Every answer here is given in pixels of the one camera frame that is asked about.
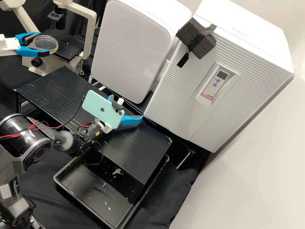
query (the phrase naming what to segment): black table surface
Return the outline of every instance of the black table surface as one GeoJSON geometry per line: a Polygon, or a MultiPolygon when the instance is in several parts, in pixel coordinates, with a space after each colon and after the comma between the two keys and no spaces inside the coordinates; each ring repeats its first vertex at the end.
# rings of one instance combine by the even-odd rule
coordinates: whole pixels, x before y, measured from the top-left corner
{"type": "MultiPolygon", "coordinates": [[[[66,67],[16,89],[22,97],[62,124],[74,116],[82,96],[88,90],[94,90],[107,98],[105,93],[66,67]]],[[[134,115],[124,110],[125,114],[134,115]]],[[[86,125],[93,120],[93,115],[80,108],[66,127],[76,131],[79,125],[86,125]]],[[[101,143],[106,157],[144,185],[170,147],[167,136],[145,120],[136,127],[120,126],[104,134],[101,143]]]]}

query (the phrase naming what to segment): label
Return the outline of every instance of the label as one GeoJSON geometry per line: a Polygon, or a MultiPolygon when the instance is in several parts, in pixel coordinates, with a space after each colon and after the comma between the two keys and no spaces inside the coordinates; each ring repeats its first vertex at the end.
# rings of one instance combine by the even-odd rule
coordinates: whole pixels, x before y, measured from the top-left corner
{"type": "Polygon", "coordinates": [[[0,195],[2,199],[7,199],[12,196],[12,193],[10,192],[9,184],[0,186],[0,195]]]}
{"type": "Polygon", "coordinates": [[[213,97],[211,97],[211,96],[209,96],[209,95],[204,94],[203,92],[201,93],[201,95],[202,95],[203,97],[206,97],[206,98],[209,99],[209,100],[212,100],[212,98],[213,98],[213,97]]]}

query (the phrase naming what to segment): display screen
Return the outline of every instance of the display screen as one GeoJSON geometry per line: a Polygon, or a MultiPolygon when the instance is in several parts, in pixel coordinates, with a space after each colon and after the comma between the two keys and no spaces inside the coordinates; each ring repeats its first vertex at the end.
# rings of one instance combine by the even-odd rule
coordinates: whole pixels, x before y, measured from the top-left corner
{"type": "Polygon", "coordinates": [[[228,76],[228,74],[222,72],[222,71],[219,71],[219,73],[217,74],[217,76],[223,80],[226,79],[226,77],[228,76]]]}

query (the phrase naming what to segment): warning label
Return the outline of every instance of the warning label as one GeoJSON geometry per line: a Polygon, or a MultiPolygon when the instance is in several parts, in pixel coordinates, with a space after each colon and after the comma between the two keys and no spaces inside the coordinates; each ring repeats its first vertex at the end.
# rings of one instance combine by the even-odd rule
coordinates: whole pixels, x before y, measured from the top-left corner
{"type": "Polygon", "coordinates": [[[9,184],[0,186],[0,196],[2,199],[7,199],[12,196],[12,193],[10,192],[9,184]]]}

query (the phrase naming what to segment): plastic tray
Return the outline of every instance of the plastic tray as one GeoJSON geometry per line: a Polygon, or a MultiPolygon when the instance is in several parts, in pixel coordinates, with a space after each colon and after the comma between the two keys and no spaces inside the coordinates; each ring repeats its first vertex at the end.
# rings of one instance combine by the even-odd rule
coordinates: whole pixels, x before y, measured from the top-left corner
{"type": "MultiPolygon", "coordinates": [[[[102,177],[92,172],[89,166],[85,167],[83,165],[87,156],[73,158],[54,175],[53,179],[62,189],[112,229],[124,228],[169,161],[167,155],[162,158],[138,201],[135,204],[131,204],[125,196],[114,189],[102,177]]],[[[128,186],[128,181],[122,182],[122,185],[128,186]]]]}

